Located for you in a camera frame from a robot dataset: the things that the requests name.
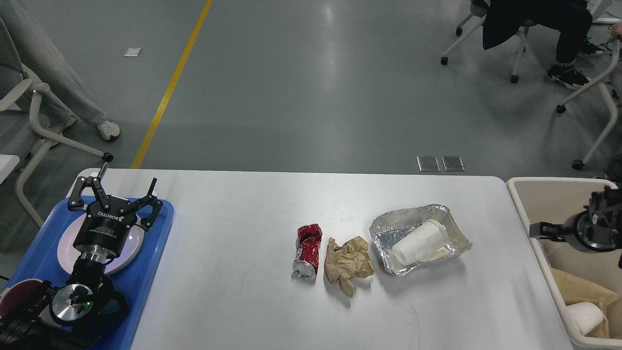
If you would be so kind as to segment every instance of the red can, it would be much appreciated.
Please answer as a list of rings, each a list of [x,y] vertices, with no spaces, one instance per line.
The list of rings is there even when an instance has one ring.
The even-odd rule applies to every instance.
[[[296,259],[292,264],[296,276],[310,280],[317,275],[320,265],[320,242],[322,229],[318,224],[306,225],[298,229]]]

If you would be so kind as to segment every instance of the black sneaker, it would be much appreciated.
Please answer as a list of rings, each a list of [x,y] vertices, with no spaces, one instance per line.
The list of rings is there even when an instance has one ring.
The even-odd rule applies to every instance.
[[[589,59],[602,56],[604,54],[605,50],[603,50],[600,46],[592,44],[590,42],[590,38],[585,38],[583,45],[581,46],[581,50],[579,50],[579,55]]]
[[[576,70],[573,65],[562,67],[554,64],[549,71],[546,72],[546,76],[554,82],[560,82],[566,85],[566,87],[571,90],[578,90],[590,81],[583,73]]]

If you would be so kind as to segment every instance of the yellow floor line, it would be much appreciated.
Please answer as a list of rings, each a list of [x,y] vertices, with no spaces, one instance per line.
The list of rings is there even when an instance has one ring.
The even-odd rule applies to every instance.
[[[145,154],[149,149],[149,145],[151,144],[151,140],[156,134],[157,127],[160,125],[160,120],[162,120],[162,115],[166,110],[166,106],[169,104],[170,96],[173,95],[173,91],[175,90],[175,86],[177,85],[177,81],[179,80],[179,76],[182,74],[183,66],[185,66],[186,61],[188,60],[188,56],[190,55],[190,51],[192,51],[192,46],[194,46],[195,40],[197,39],[198,32],[201,30],[201,26],[203,25],[203,20],[207,15],[207,11],[210,10],[212,0],[207,0],[205,5],[203,6],[203,10],[201,11],[201,16],[199,16],[197,23],[195,24],[194,29],[192,30],[192,34],[186,43],[186,48],[183,50],[181,58],[179,58],[179,62],[177,62],[177,67],[175,68],[175,72],[173,73],[173,77],[171,77],[169,81],[169,86],[166,88],[164,92],[164,96],[160,100],[160,105],[155,111],[155,115],[151,120],[151,124],[149,125],[149,129],[147,129],[147,134],[142,139],[141,147],[138,149],[136,156],[134,157],[134,161],[132,162],[131,168],[138,169],[141,167],[142,160],[145,158]]]

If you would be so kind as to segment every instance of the beige bin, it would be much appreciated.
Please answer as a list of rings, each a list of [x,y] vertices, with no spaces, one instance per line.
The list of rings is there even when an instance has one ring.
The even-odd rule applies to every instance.
[[[529,232],[529,224],[540,221],[563,224],[570,216],[584,211],[583,206],[588,205],[590,194],[602,191],[604,186],[617,188],[614,183],[602,179],[514,177],[507,182],[508,191],[526,232]],[[554,268],[590,280],[622,295],[622,269],[618,268],[621,251],[582,253],[568,244],[561,248],[557,244],[551,250],[544,240],[544,249],[538,240],[530,241],[566,332],[573,343],[587,348],[622,349],[622,299],[612,304],[607,311],[611,339],[582,336],[574,328],[565,310],[564,301],[549,268],[550,263]]]

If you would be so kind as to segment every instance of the crumpled brown paper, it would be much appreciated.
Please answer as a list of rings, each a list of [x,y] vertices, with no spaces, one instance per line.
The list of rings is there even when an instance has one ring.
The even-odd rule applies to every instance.
[[[361,236],[347,241],[342,247],[335,239],[328,239],[324,271],[330,283],[339,283],[341,290],[350,298],[354,296],[355,286],[352,279],[366,278],[374,274],[367,249],[369,244]]]
[[[618,300],[620,295],[594,282],[584,280],[583,278],[571,275],[562,270],[551,268],[550,271],[553,274],[555,284],[557,284],[566,305],[589,301],[598,306],[605,315],[605,320],[586,336],[609,338],[609,320],[606,317],[607,307]]]

